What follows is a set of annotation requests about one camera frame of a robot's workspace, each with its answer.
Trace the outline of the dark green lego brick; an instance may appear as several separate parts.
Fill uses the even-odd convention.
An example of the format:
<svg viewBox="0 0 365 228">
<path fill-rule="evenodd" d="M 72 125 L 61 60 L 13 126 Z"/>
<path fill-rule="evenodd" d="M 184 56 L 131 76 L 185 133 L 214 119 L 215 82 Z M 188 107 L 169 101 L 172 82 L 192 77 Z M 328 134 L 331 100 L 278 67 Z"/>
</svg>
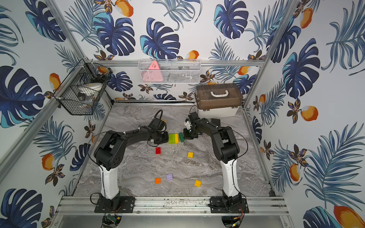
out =
<svg viewBox="0 0 365 228">
<path fill-rule="evenodd" d="M 178 135 L 179 135 L 180 142 L 184 143 L 185 139 L 184 139 L 183 133 L 179 133 Z"/>
</svg>

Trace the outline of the lime green lego brick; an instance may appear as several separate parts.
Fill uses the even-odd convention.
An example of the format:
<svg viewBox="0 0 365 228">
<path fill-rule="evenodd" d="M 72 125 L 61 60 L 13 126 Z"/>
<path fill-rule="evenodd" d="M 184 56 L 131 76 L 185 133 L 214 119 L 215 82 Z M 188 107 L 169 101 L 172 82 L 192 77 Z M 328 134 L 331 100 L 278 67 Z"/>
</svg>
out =
<svg viewBox="0 0 365 228">
<path fill-rule="evenodd" d="M 176 144 L 175 143 L 175 134 L 169 134 L 168 143 L 169 144 Z"/>
</svg>

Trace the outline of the purple small lego brick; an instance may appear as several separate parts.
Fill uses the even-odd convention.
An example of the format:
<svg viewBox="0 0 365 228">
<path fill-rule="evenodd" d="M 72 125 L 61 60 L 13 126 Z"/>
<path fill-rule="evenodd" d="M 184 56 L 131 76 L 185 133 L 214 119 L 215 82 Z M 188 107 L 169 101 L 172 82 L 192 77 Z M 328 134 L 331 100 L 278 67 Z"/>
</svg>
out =
<svg viewBox="0 0 365 228">
<path fill-rule="evenodd" d="M 167 174 L 167 175 L 166 175 L 166 179 L 167 179 L 168 181 L 171 181 L 171 180 L 173 179 L 173 175 L 172 175 L 172 174 Z"/>
</svg>

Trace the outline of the yellow small lego brick front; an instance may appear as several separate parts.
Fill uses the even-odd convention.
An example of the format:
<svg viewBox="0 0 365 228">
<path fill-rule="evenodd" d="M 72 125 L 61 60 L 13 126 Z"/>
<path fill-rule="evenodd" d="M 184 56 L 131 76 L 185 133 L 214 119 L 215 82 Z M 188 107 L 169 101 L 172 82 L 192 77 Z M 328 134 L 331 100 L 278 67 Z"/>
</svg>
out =
<svg viewBox="0 0 365 228">
<path fill-rule="evenodd" d="M 196 181 L 195 181 L 195 183 L 194 183 L 194 185 L 195 185 L 196 187 L 198 187 L 198 188 L 200 188 L 200 187 L 201 187 L 201 184 L 202 184 L 202 182 L 201 182 L 200 180 L 196 180 Z"/>
</svg>

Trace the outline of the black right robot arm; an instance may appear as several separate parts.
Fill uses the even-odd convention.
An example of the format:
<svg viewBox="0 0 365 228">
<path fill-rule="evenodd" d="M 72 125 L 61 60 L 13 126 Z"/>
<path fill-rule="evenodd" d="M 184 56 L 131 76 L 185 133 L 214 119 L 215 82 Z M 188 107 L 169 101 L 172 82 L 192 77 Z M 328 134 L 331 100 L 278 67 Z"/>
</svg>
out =
<svg viewBox="0 0 365 228">
<path fill-rule="evenodd" d="M 184 122 L 183 136 L 186 140 L 197 139 L 206 134 L 211 138 L 213 152 L 220 162 L 223 174 L 223 190 L 221 206 L 211 206 L 215 209 L 225 209 L 233 212 L 242 203 L 242 193 L 237 180 L 237 159 L 240 147 L 231 127 L 218 125 L 219 120 L 209 121 L 200 118 L 197 112 L 190 113 Z"/>
</svg>

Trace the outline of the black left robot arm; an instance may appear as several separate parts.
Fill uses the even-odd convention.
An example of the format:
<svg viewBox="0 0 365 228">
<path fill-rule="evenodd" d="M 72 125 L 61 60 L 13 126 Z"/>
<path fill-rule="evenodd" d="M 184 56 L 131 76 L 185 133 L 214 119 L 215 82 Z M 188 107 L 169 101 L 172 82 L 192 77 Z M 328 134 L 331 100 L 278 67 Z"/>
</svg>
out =
<svg viewBox="0 0 365 228">
<path fill-rule="evenodd" d="M 133 211 L 133 206 L 122 205 L 127 198 L 120 196 L 118 167 L 122 163 L 126 148 L 130 145 L 150 141 L 157 145 L 167 143 L 169 134 L 166 129 L 166 122 L 155 117 L 149 125 L 140 125 L 135 130 L 127 132 L 110 130 L 105 133 L 94 152 L 102 179 L 102 190 L 95 207 L 96 213 L 114 213 L 123 208 L 127 208 L 127 212 Z"/>
</svg>

